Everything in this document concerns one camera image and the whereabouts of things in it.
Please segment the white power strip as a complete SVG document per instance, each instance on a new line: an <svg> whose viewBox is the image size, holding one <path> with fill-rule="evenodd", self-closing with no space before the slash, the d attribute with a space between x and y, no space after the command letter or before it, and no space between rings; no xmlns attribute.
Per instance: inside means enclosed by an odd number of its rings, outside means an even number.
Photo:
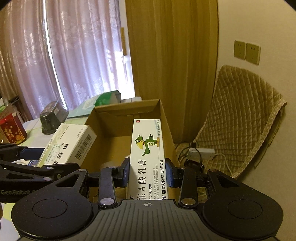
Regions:
<svg viewBox="0 0 296 241"><path fill-rule="evenodd" d="M215 150L209 148L189 148L187 158L189 160L210 160L214 157Z"/></svg>

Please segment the white parrot ointment box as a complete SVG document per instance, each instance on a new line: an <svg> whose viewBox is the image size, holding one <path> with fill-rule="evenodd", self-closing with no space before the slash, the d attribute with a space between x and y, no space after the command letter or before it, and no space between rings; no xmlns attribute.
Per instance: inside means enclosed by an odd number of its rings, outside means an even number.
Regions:
<svg viewBox="0 0 296 241"><path fill-rule="evenodd" d="M168 199L160 120L133 121L126 197L130 200Z"/></svg>

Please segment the dark plastic wrapped container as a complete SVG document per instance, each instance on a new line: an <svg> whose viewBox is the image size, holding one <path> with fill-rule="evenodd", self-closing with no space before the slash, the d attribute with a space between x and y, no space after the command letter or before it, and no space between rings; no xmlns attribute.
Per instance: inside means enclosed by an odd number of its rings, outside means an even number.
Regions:
<svg viewBox="0 0 296 241"><path fill-rule="evenodd" d="M66 120L69 111L58 101L50 102L40 114L42 133L50 135Z"/></svg>

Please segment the pink sheer curtain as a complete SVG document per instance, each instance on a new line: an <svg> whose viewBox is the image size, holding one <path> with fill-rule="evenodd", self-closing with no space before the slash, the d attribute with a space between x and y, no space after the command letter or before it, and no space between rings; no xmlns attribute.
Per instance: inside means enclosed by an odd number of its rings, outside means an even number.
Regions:
<svg viewBox="0 0 296 241"><path fill-rule="evenodd" d="M1 10L1 94L26 120L54 100L74 109L131 91L118 1L10 1Z"/></svg>

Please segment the brown cardboard box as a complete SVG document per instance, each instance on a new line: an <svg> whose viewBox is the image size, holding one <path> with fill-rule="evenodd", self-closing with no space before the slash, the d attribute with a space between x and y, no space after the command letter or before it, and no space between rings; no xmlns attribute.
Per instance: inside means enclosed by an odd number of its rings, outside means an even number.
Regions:
<svg viewBox="0 0 296 241"><path fill-rule="evenodd" d="M177 165L173 138L162 102L159 99L113 104L93 109L86 120L97 135L82 167L89 172L101 171L105 167L118 167L125 158L130 158L132 129L135 119L160 120L163 135L164 155ZM168 188L168 199L177 199L179 191ZM126 197L127 187L116 188L116 200Z"/></svg>

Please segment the red gift box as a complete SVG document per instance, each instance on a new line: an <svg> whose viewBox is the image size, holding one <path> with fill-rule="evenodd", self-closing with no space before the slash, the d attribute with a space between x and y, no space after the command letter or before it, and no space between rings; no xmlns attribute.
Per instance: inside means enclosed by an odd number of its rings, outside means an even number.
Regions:
<svg viewBox="0 0 296 241"><path fill-rule="evenodd" d="M1 119L1 143L20 144L27 139L27 133L16 113Z"/></svg>

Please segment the double wall socket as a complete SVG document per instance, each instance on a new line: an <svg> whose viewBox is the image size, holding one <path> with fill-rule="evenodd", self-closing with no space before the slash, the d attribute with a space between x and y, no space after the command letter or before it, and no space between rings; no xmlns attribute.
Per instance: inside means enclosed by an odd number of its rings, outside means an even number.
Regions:
<svg viewBox="0 0 296 241"><path fill-rule="evenodd" d="M261 47L252 43L234 41L234 57L245 60L254 65L259 65Z"/></svg>

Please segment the quilted tan chair cover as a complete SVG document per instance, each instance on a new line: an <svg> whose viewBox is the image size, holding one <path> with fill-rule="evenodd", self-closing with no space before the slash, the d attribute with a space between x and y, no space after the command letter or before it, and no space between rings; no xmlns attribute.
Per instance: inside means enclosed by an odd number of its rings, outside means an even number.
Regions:
<svg viewBox="0 0 296 241"><path fill-rule="evenodd" d="M238 178L249 164L257 167L278 132L286 104L259 75L222 66L210 110L195 138L200 148L216 153L203 159L204 170Z"/></svg>

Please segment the white barcode medicine box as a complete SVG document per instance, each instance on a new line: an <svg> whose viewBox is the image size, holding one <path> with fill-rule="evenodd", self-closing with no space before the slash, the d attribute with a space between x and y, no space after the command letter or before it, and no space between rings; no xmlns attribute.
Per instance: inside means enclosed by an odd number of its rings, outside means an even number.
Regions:
<svg viewBox="0 0 296 241"><path fill-rule="evenodd" d="M66 163L81 166L96 137L88 125L61 124L41 154L38 167Z"/></svg>

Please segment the mustard yellow curtain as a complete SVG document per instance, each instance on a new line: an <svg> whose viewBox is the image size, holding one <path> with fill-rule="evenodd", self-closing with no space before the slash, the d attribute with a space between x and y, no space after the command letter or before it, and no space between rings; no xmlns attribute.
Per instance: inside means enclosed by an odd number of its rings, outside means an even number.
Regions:
<svg viewBox="0 0 296 241"><path fill-rule="evenodd" d="M218 55L217 1L126 1L135 93L160 99L175 143L209 111Z"/></svg>

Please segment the green flat package bag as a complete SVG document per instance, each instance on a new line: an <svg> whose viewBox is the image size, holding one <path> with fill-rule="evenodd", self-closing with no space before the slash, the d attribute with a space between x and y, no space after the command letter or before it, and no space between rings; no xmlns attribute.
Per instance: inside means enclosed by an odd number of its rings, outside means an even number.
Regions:
<svg viewBox="0 0 296 241"><path fill-rule="evenodd" d="M83 103L81 103L77 108L70 110L68 118L79 118L82 116L89 115L93 108L102 106L117 104L121 102L121 93L118 90L105 92L103 94L92 97Z"/></svg>

